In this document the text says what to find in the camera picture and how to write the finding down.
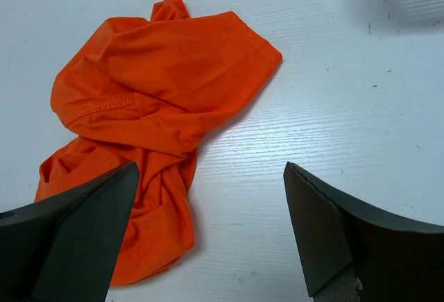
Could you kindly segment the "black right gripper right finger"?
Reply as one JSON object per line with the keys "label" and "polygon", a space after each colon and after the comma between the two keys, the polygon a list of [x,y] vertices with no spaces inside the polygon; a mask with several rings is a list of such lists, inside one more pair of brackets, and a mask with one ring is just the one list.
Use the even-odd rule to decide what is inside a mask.
{"label": "black right gripper right finger", "polygon": [[284,186],[314,301],[442,301],[443,227],[393,214],[288,162]]}

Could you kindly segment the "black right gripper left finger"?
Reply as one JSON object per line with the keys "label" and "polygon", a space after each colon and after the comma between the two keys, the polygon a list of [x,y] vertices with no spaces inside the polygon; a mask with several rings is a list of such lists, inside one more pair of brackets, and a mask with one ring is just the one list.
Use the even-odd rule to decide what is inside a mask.
{"label": "black right gripper left finger", "polygon": [[1,300],[104,301],[138,182],[129,162],[1,213]]}

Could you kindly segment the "orange t-shirt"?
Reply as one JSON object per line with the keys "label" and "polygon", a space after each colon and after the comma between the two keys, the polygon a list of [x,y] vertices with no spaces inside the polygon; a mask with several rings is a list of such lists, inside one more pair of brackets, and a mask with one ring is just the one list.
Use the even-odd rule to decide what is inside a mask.
{"label": "orange t-shirt", "polygon": [[195,245],[188,192],[198,146],[246,107],[282,54],[234,12],[105,20],[56,76],[51,108],[74,140],[40,165],[36,200],[135,162],[139,184],[114,287],[170,269]]}

